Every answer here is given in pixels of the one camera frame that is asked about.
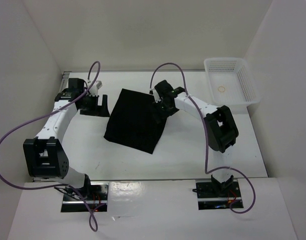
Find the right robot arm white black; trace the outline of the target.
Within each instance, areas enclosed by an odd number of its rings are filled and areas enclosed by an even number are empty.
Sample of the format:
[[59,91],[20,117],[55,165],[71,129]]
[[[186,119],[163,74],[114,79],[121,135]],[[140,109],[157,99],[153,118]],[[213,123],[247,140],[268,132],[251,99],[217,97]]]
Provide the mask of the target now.
[[184,111],[200,120],[206,127],[206,143],[214,157],[215,170],[205,170],[211,175],[212,192],[222,197],[232,186],[230,173],[233,146],[239,132],[231,110],[223,105],[217,107],[185,92],[183,87],[173,88],[166,80],[159,82],[149,92],[154,97],[152,114],[156,122]]

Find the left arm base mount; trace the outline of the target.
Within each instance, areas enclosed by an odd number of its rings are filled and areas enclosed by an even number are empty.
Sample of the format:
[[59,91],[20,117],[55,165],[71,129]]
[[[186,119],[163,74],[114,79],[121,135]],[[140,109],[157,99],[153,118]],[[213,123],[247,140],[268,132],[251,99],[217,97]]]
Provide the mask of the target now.
[[[88,212],[83,200],[71,188],[55,187],[63,194],[61,212],[79,213]],[[104,181],[92,181],[88,194],[80,192],[88,207],[95,212],[106,212],[108,201],[109,183]]]

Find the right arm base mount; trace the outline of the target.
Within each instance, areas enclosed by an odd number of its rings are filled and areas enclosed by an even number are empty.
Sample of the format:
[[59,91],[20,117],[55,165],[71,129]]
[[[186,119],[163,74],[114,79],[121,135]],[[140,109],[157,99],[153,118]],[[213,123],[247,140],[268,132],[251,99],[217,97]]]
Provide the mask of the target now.
[[243,202],[239,183],[231,175],[228,180],[220,183],[213,176],[206,180],[196,180],[192,192],[197,195],[199,210],[242,209]]

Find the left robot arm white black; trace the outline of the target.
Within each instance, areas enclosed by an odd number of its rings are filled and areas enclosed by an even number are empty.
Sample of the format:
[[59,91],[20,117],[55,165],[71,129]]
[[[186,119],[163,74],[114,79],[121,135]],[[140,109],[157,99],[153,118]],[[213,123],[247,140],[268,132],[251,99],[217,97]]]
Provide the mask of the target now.
[[91,83],[80,78],[69,78],[68,87],[57,94],[53,111],[42,130],[23,143],[28,174],[34,178],[58,180],[74,187],[74,193],[81,200],[92,195],[89,176],[74,170],[62,147],[66,130],[76,114],[109,117],[107,95],[98,104],[98,90],[102,82]]

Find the black skirt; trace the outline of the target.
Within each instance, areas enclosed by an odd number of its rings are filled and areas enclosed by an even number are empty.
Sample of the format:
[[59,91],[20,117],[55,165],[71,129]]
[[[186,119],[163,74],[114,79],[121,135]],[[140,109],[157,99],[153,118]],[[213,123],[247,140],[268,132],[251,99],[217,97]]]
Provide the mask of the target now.
[[151,107],[154,97],[122,89],[108,120],[104,138],[112,143],[152,154],[166,125],[156,123]]

